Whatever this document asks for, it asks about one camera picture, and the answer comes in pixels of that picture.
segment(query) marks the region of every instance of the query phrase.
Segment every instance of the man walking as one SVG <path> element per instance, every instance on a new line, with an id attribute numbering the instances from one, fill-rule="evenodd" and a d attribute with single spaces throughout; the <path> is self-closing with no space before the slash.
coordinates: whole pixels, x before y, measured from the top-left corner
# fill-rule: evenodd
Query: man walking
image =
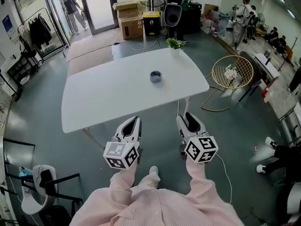
<path id="1" fill-rule="evenodd" d="M 77 3 L 76 0 L 63 0 L 63 1 L 64 1 L 64 5 L 67 9 L 67 14 L 68 14 L 69 20 L 72 24 L 75 34 L 79 34 L 79 28 L 77 27 L 75 18 L 82 25 L 84 30 L 87 30 L 88 29 L 87 25 L 86 25 L 85 21 L 83 20 L 83 18 L 81 17 L 81 15 L 79 14 L 77 7 L 80 10 L 84 10 L 84 9 L 80 7 L 80 5 Z"/>

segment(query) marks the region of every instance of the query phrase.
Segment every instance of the gold wire chair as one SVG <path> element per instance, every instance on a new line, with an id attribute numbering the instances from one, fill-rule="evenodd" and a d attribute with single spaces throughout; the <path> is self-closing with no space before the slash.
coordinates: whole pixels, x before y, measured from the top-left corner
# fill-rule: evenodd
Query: gold wire chair
<path id="1" fill-rule="evenodd" d="M 228 80 L 225 76 L 226 67 L 229 65 L 235 66 L 236 71 L 238 73 L 237 78 L 235 78 L 233 80 Z M 204 108 L 203 106 L 217 89 L 222 92 L 224 92 L 225 89 L 232 90 L 230 100 L 229 100 L 229 104 L 230 104 L 234 90 L 242 88 L 242 87 L 246 86 L 248 83 L 250 83 L 250 81 L 253 78 L 253 74 L 254 74 L 253 67 L 247 59 L 245 59 L 241 56 L 236 56 L 236 55 L 230 55 L 230 56 L 221 58 L 213 66 L 212 72 L 206 77 L 206 79 L 207 79 L 210 75 L 212 75 L 212 77 L 217 85 L 216 85 L 216 87 L 210 86 L 211 88 L 214 88 L 214 91 L 204 101 L 201 108 L 204 110 L 207 110 L 207 111 L 211 111 L 211 112 L 221 112 L 221 111 L 227 110 L 229 108 L 229 106 L 227 106 L 226 108 L 221 109 L 221 110 L 210 110 L 210 109 Z"/>

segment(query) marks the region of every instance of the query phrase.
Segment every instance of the clothing rack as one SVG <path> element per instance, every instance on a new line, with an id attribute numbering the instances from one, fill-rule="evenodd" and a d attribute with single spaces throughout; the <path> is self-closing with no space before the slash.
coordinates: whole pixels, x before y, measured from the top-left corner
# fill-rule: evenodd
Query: clothing rack
<path id="1" fill-rule="evenodd" d="M 52 24 L 52 26 L 53 26 L 53 28 L 54 28 L 54 30 L 55 30 L 55 33 L 56 33 L 57 37 L 59 38 L 59 40 L 60 40 L 60 42 L 61 42 L 61 46 L 59 46 L 59 47 L 53 49 L 53 50 L 50 51 L 50 52 L 44 53 L 43 55 L 39 52 L 39 49 L 36 49 L 37 52 L 38 52 L 38 54 L 39 54 L 40 57 L 42 58 L 42 62 L 44 62 L 44 60 L 45 60 L 46 57 L 48 58 L 48 57 L 50 57 L 51 55 L 53 55 L 54 53 L 56 53 L 58 50 L 64 48 L 64 42 L 62 41 L 61 37 L 59 36 L 59 34 L 58 34 L 58 32 L 57 32 L 57 28 L 55 27 L 54 23 L 52 22 L 52 20 L 51 20 L 51 18 L 50 18 L 50 15 L 49 15 L 49 13 L 48 13 L 48 11 L 47 11 L 47 9 L 46 9 L 46 8 L 40 8 L 38 11 L 36 11 L 35 13 L 33 13 L 31 16 L 29 16 L 29 18 L 27 18 L 25 21 L 23 21 L 23 22 L 18 26 L 17 31 L 18 31 L 18 33 L 19 33 L 19 35 L 20 35 L 20 38 L 21 38 L 20 41 L 23 43 L 23 45 L 24 45 L 25 48 L 28 48 L 29 46 L 26 44 L 25 40 L 22 38 L 19 29 L 20 29 L 21 26 L 27 27 L 27 26 L 28 26 L 27 23 L 29 22 L 29 20 L 30 20 L 30 19 L 36 18 L 36 17 L 41 13 L 42 10 L 45 10 L 45 12 L 46 12 L 46 14 L 47 14 L 47 17 L 43 17 L 43 18 L 44 18 L 45 20 L 50 21 L 50 23 Z"/>

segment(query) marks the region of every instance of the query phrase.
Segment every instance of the glass door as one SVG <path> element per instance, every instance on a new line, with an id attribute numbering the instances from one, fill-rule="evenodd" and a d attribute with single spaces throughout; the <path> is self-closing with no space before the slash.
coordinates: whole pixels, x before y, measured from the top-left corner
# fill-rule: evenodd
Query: glass door
<path id="1" fill-rule="evenodd" d="M 70 21 L 67 19 L 67 14 L 66 14 L 66 8 L 65 5 L 63 4 L 63 0 L 51 0 L 51 3 L 53 5 L 53 9 L 55 11 L 55 15 L 57 17 L 57 20 L 61 27 L 63 28 L 63 32 L 69 41 L 71 36 L 73 35 L 72 32 L 72 26 L 70 24 Z"/>
<path id="2" fill-rule="evenodd" d="M 81 0 L 91 33 L 97 34 L 118 27 L 112 5 L 117 0 Z"/>

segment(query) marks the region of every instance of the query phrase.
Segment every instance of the black chair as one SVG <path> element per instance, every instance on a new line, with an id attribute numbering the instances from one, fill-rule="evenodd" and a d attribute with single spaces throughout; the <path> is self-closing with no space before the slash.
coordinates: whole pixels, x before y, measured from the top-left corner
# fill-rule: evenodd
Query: black chair
<path id="1" fill-rule="evenodd" d="M 261 72 L 259 70 L 258 64 L 256 63 L 256 61 L 245 51 L 241 51 L 240 52 L 240 56 L 242 56 L 243 58 L 247 59 L 254 70 L 254 74 L 253 74 L 253 78 L 251 80 L 251 82 L 249 83 L 250 88 L 245 92 L 245 94 L 240 98 L 239 102 L 242 101 L 242 99 L 247 95 L 247 93 L 249 93 L 249 91 L 253 88 L 252 92 L 250 93 L 249 96 L 251 96 L 254 91 L 257 89 L 257 87 L 261 84 Z"/>

